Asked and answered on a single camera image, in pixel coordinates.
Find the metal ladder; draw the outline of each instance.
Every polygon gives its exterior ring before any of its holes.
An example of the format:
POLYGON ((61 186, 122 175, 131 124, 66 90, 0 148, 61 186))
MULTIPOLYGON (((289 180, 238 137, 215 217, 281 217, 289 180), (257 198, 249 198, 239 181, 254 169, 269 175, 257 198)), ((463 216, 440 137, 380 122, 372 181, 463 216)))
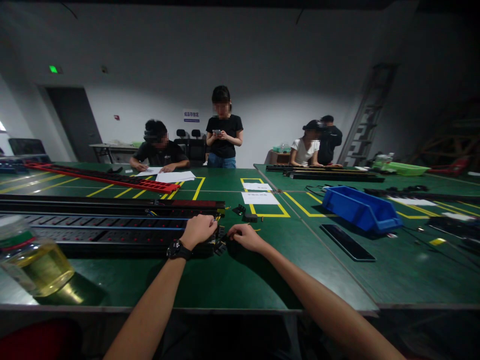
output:
POLYGON ((343 166, 359 166, 369 155, 375 130, 399 64, 379 63, 373 67, 365 95, 355 115, 338 158, 343 166))

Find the door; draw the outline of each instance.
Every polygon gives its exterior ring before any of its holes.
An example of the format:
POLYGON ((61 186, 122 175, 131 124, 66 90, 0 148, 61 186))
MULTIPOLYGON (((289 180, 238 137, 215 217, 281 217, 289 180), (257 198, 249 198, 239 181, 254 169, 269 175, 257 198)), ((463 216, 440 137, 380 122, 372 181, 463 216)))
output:
POLYGON ((90 144, 102 144, 87 93, 82 87, 47 87, 46 91, 76 158, 80 162, 96 163, 90 144))

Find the woman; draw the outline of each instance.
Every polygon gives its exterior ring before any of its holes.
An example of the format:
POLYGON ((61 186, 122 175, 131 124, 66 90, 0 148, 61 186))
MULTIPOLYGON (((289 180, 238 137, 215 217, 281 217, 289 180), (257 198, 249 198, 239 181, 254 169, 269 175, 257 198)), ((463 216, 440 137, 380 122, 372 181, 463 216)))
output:
POLYGON ((320 148, 319 136, 323 125, 320 120, 312 120, 303 127, 303 137, 295 140, 291 146, 290 164, 296 167, 306 167, 311 159, 312 166, 322 166, 318 162, 320 148))
POLYGON ((206 145, 210 147, 207 166, 235 169, 235 146, 242 146, 244 141, 242 119, 232 114, 232 100, 226 86, 213 89, 211 102, 217 115, 211 117, 206 126, 206 145))

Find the hand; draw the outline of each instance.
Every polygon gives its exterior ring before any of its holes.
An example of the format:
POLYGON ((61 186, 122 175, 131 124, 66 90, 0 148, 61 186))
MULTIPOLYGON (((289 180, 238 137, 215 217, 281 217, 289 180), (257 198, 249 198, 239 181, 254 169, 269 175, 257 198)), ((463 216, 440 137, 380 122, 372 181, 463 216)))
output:
POLYGON ((183 246, 188 250, 203 243, 217 230, 218 222, 212 215, 197 215, 186 223, 185 232, 180 238, 183 246))
POLYGON ((142 163, 139 163, 138 165, 134 166, 135 170, 137 170, 138 172, 144 172, 145 170, 147 170, 149 168, 148 165, 143 165, 142 163))
POLYGON ((218 138, 219 138, 220 140, 227 140, 228 137, 229 137, 229 136, 227 135, 227 133, 226 133, 225 131, 223 131, 223 130, 221 131, 220 135, 218 135, 218 138))
POLYGON ((260 253, 268 245, 248 224, 233 225, 226 235, 230 240, 235 240, 245 249, 256 253, 260 253))
POLYGON ((168 164, 168 165, 165 165, 164 167, 162 167, 160 169, 160 172, 161 173, 171 173, 173 170, 175 170, 177 168, 177 165, 172 163, 172 164, 168 164))

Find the red rail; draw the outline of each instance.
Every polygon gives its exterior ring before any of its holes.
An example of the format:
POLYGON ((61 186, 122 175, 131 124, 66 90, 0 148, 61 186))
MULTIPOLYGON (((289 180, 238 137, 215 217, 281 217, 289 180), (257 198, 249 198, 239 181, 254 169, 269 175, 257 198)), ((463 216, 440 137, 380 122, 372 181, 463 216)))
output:
POLYGON ((63 174, 71 177, 98 181, 101 183, 120 185, 128 188, 148 190, 155 193, 171 194, 180 189, 180 185, 166 182, 157 182, 145 180, 140 177, 129 177, 115 173, 102 172, 96 170, 85 170, 76 167, 55 165, 51 163, 27 163, 25 167, 40 171, 63 174))

